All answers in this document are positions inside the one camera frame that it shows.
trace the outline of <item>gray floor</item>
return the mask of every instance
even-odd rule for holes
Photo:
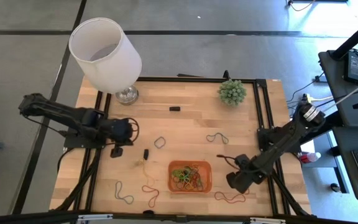
[[[0,30],[71,30],[80,2],[0,0]],[[92,17],[110,17],[124,30],[302,31],[308,37],[128,36],[142,57],[143,76],[221,77],[229,70],[233,78],[281,79],[289,99],[322,72],[317,53],[335,49],[357,30],[358,1],[317,3],[295,12],[285,7],[284,0],[94,0],[88,1],[82,21]],[[0,150],[0,215],[10,212],[38,129],[20,117],[17,107],[24,94],[50,94],[68,38],[0,35],[0,141],[6,145]],[[70,58],[58,102],[75,105],[82,75]],[[297,96],[302,93],[315,98],[330,95],[325,84],[315,84]],[[63,139],[48,131],[24,212],[48,209],[62,146]],[[305,169],[304,177],[315,215],[358,221],[358,201],[352,193],[325,190],[336,181],[333,170]]]

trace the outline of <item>wooden table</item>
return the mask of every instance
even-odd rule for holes
[[[267,80],[273,120],[276,126],[289,121],[288,110],[280,80]],[[102,151],[96,187],[93,196],[93,212],[137,213],[149,210],[148,201],[153,194],[144,193],[146,184],[142,166],[136,162],[142,159],[144,149],[149,149],[145,164],[148,174],[156,179],[154,187],[160,195],[154,208],[156,214],[187,215],[230,215],[269,216],[272,215],[267,181],[252,184],[246,202],[229,204],[215,200],[214,193],[224,192],[227,197],[238,193],[230,188],[226,174],[235,171],[217,154],[236,157],[247,154],[252,157],[259,153],[256,129],[259,127],[255,98],[251,84],[244,84],[247,96],[237,108],[222,104],[216,93],[219,83],[191,82],[136,82],[139,99],[130,106],[120,105],[112,97],[109,117],[133,117],[139,122],[140,135],[134,146],[124,147],[122,157],[110,158],[112,146]],[[83,80],[77,107],[93,108],[97,91],[87,79]],[[261,97],[264,122],[267,124],[264,99]],[[170,106],[181,106],[181,111],[169,111]],[[224,133],[229,144],[219,138],[214,142],[206,140],[207,134]],[[163,136],[166,145],[157,149],[154,141]],[[75,149],[67,154],[60,166],[50,208],[59,206],[76,185],[80,175],[84,149]],[[208,161],[212,167],[213,187],[208,194],[173,194],[167,185],[168,165],[174,160]],[[285,183],[296,201],[310,212],[306,186],[298,160],[291,154],[282,156]],[[132,205],[114,197],[115,184],[120,180],[123,188],[120,195],[133,195]],[[280,191],[275,187],[278,209],[283,213]],[[85,206],[87,186],[83,191],[80,208]]]

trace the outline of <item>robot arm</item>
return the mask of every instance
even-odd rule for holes
[[[20,114],[28,116],[44,116],[77,131],[86,139],[110,139],[120,145],[132,145],[133,128],[131,118],[106,119],[104,113],[90,108],[72,108],[52,102],[40,93],[24,96],[19,106]]]
[[[244,193],[252,183],[260,184],[273,172],[274,162],[290,149],[299,139],[311,131],[316,131],[324,123],[324,113],[313,105],[306,103],[297,107],[294,118],[282,128],[276,128],[275,135],[279,136],[277,142],[269,142],[267,151],[251,160],[241,154],[234,159],[239,171],[226,176],[232,188]]]

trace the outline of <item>table lamp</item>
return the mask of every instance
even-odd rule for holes
[[[83,22],[71,34],[68,47],[97,90],[116,94],[124,105],[136,101],[138,91],[132,84],[142,71],[142,60],[116,22],[107,18]]]

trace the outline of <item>lamp base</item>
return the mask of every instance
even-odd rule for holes
[[[139,92],[133,85],[121,92],[116,93],[117,101],[123,105],[131,105],[135,103],[138,96],[139,96]]]

